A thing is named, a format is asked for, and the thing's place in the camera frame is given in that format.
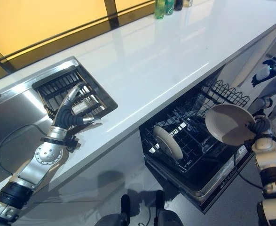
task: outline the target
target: metal grate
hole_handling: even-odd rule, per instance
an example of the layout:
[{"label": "metal grate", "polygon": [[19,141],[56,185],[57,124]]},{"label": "metal grate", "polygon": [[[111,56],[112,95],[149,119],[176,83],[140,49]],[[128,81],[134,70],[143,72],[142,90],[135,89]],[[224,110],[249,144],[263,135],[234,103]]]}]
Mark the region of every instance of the metal grate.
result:
[{"label": "metal grate", "polygon": [[117,108],[116,102],[80,64],[57,71],[34,83],[32,87],[39,94],[48,116],[53,120],[65,96],[81,81],[86,84],[72,105],[74,115],[101,118]]},{"label": "metal grate", "polygon": [[[206,129],[205,113],[217,104],[243,107],[249,100],[221,80],[206,79],[140,127],[143,149],[182,173],[201,159],[213,158],[214,161],[226,145],[212,137]],[[176,161],[160,149],[153,135],[156,125],[175,139],[183,152],[183,159]]]}]

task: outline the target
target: window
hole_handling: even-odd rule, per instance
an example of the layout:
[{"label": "window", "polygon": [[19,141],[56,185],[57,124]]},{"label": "window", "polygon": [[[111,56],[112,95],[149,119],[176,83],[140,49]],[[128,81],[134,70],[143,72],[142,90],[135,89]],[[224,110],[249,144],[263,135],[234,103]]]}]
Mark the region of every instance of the window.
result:
[{"label": "window", "polygon": [[154,0],[0,0],[0,78],[153,11]]}]

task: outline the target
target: green bottle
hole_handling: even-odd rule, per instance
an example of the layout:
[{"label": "green bottle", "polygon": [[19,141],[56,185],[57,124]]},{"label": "green bottle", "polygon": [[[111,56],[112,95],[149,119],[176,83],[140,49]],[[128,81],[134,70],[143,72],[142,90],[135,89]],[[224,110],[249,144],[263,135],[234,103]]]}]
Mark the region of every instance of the green bottle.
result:
[{"label": "green bottle", "polygon": [[165,0],[156,0],[155,1],[155,18],[162,19],[166,12]]},{"label": "green bottle", "polygon": [[174,9],[174,0],[166,0],[165,1],[165,5],[166,5],[166,15],[171,15],[173,13],[173,9]]}]

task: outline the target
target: black cable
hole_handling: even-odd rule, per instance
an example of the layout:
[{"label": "black cable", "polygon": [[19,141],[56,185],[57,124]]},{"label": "black cable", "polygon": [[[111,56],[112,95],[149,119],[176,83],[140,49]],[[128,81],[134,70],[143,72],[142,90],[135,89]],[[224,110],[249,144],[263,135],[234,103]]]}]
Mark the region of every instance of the black cable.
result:
[{"label": "black cable", "polygon": [[237,174],[241,177],[241,179],[243,179],[245,182],[249,183],[250,185],[253,185],[254,187],[258,188],[258,189],[263,189],[261,186],[259,185],[256,185],[254,183],[252,183],[251,181],[249,181],[248,179],[246,179],[244,176],[241,175],[241,173],[239,172],[238,168],[237,168],[237,165],[236,165],[236,156],[237,156],[237,152],[238,152],[238,149],[234,152],[234,168],[237,172]]},{"label": "black cable", "polygon": [[138,226],[148,226],[150,219],[151,219],[151,211],[150,211],[150,207],[148,207],[148,212],[149,212],[149,218],[146,224],[143,223],[138,223]]},{"label": "black cable", "polygon": [[[3,145],[3,143],[4,143],[12,134],[14,134],[15,132],[17,132],[17,131],[19,131],[20,129],[23,129],[24,127],[27,127],[27,126],[34,126],[34,127],[36,127],[44,136],[47,136],[47,134],[46,134],[44,131],[42,131],[42,129],[41,129],[39,126],[37,126],[37,125],[35,125],[35,124],[23,125],[23,126],[17,128],[17,129],[15,129],[15,130],[13,130],[11,133],[9,133],[9,134],[1,141],[1,143],[0,143],[0,149],[1,149],[2,145]],[[3,165],[1,164],[1,161],[0,161],[0,167],[1,167],[1,169],[2,169],[3,171],[5,171],[6,173],[8,173],[8,174],[10,174],[10,175],[13,174],[13,173],[11,173],[10,171],[8,171],[7,169],[5,169],[5,168],[3,167]]]}]

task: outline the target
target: bottle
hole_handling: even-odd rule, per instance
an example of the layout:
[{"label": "bottle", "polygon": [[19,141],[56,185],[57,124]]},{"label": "bottle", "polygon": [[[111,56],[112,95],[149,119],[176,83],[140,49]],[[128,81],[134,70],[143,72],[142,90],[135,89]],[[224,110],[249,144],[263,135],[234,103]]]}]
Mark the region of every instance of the bottle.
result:
[{"label": "bottle", "polygon": [[156,0],[155,1],[155,18],[162,19],[166,12],[165,9],[165,0]]},{"label": "bottle", "polygon": [[183,8],[183,0],[175,0],[174,10],[180,11]]},{"label": "bottle", "polygon": [[173,13],[174,0],[166,0],[165,8],[166,8],[166,15],[171,15]]}]

